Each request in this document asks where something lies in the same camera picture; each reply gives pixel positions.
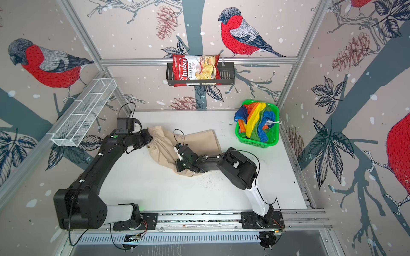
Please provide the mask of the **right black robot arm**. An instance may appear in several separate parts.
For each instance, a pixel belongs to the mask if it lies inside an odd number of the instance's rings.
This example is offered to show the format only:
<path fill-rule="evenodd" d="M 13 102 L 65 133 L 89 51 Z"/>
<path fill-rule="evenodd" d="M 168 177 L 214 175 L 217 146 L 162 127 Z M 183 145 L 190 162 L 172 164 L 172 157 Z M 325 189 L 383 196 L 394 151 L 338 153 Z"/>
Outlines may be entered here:
<path fill-rule="evenodd" d="M 252 160 L 242 154 L 241 150 L 230 147 L 219 155 L 197 155 L 188 145 L 177 144 L 175 151 L 178 155 L 176 169 L 178 172 L 192 171 L 203 174 L 209 171 L 221 173 L 238 189 L 245 192 L 251 203 L 251 212 L 242 212 L 241 223 L 243 229 L 279 228 L 274 223 L 274 208 L 267 203 L 259 191 L 257 168 Z"/>

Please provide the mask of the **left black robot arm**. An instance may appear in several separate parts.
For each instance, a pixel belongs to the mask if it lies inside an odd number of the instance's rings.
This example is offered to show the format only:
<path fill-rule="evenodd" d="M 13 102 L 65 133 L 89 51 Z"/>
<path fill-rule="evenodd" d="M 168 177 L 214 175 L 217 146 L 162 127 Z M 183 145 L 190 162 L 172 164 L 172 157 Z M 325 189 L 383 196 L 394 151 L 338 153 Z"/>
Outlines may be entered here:
<path fill-rule="evenodd" d="M 141 149 L 152 139 L 148 129 L 106 136 L 86 170 L 67 189 L 55 193 L 53 201 L 59 227 L 66 230 L 98 229 L 107 223 L 108 205 L 99 197 L 107 175 L 129 147 Z"/>

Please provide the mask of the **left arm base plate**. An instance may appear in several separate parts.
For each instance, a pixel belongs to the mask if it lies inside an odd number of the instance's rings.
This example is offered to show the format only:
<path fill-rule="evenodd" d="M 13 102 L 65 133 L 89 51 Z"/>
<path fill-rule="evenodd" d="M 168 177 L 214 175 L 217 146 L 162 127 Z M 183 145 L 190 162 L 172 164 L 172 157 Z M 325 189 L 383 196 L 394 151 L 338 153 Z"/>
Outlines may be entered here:
<path fill-rule="evenodd" d="M 142 212 L 136 219 L 132 218 L 131 220 L 114 223 L 112 229 L 114 231 L 156 230 L 158 216 L 158 213 Z"/>

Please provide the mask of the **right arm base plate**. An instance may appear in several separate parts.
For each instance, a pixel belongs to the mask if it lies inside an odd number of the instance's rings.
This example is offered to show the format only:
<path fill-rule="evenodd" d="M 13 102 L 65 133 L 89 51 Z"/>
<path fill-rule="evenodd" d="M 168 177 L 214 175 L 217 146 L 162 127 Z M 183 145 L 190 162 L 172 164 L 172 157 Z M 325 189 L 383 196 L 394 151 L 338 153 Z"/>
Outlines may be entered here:
<path fill-rule="evenodd" d="M 285 228 L 283 215 L 279 211 L 268 212 L 260 216 L 253 211 L 241 212 L 239 223 L 243 229 L 278 229 Z"/>

